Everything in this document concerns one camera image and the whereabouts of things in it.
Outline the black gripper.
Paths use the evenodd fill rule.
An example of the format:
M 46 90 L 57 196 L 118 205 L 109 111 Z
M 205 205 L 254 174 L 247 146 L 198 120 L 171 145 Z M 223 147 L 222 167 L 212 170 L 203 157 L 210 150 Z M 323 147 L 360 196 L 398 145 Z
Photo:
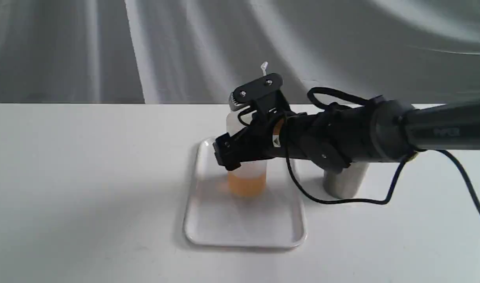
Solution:
M 280 88 L 283 78 L 268 74 L 235 88 L 229 95 L 231 110 L 240 110 L 240 120 L 253 114 L 238 134 L 215 138 L 214 156 L 218 165 L 234 171 L 242 163 L 288 158 L 323 160 L 323 113 L 296 113 Z

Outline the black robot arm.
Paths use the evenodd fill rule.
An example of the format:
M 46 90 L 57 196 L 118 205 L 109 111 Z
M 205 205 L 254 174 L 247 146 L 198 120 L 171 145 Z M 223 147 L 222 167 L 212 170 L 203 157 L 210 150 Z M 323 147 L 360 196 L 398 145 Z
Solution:
M 218 165 L 233 171 L 246 162 L 289 158 L 339 174 L 352 163 L 400 162 L 426 150 L 480 150 L 480 99 L 418 109 L 313 87 L 307 97 L 320 112 L 307 114 L 292 111 L 282 84 L 271 73 L 232 91 L 238 118 L 253 118 L 236 134 L 215 139 Z

